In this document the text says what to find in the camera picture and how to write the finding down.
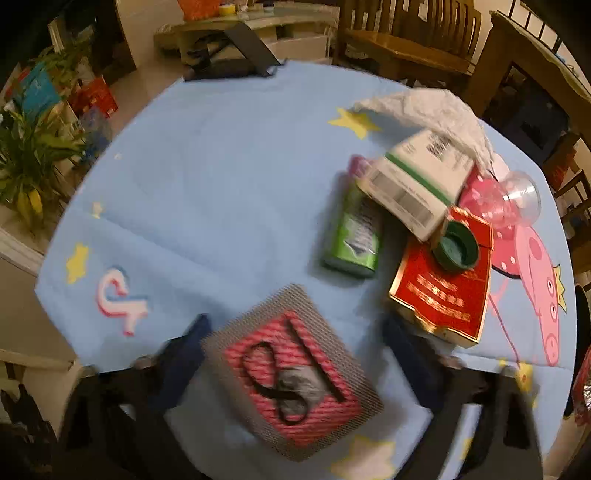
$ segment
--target green bottle cap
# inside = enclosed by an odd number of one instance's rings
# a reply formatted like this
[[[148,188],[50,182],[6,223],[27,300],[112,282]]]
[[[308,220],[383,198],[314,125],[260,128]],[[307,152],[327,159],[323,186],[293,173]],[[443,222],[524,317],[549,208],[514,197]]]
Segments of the green bottle cap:
[[[448,272],[468,270],[478,263],[478,242],[466,225],[451,220],[433,255]]]

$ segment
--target green stripe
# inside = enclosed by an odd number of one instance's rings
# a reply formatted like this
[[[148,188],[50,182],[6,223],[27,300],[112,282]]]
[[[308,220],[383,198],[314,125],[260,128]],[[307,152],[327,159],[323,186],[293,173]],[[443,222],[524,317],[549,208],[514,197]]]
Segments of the green stripe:
[[[400,168],[404,172],[408,173],[414,180],[416,180],[421,185],[423,185],[423,187],[425,187],[428,191],[430,191],[433,195],[435,195],[435,197],[437,197],[439,200],[441,200],[446,206],[449,207],[453,203],[452,200],[447,198],[445,193],[443,193],[441,190],[439,190],[435,185],[433,185],[433,183],[430,183],[425,178],[421,177],[420,173],[417,172],[415,169],[406,165],[406,163],[401,161],[399,158],[394,157],[394,155],[392,155],[389,152],[386,152],[384,155],[394,165],[396,165],[398,168]]]

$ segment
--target green bottle label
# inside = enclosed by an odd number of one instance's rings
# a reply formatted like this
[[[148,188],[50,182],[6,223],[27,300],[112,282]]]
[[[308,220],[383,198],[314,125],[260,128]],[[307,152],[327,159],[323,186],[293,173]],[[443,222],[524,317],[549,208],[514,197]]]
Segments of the green bottle label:
[[[371,276],[378,263],[381,213],[379,206],[353,185],[345,197],[326,262],[340,270]]]

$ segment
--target white box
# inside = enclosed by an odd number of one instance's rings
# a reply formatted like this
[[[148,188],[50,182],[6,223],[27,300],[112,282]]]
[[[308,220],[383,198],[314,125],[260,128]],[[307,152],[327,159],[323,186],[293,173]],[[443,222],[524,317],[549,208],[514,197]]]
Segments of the white box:
[[[456,203],[473,165],[449,139],[426,129],[388,150],[358,183],[425,241]]]

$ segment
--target orange bag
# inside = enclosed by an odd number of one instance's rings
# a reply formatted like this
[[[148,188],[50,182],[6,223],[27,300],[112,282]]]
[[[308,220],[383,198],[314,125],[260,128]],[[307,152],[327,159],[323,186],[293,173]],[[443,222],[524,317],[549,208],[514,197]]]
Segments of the orange bag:
[[[192,20],[216,17],[219,11],[220,0],[178,0],[178,4],[183,10],[185,22],[190,22]]]

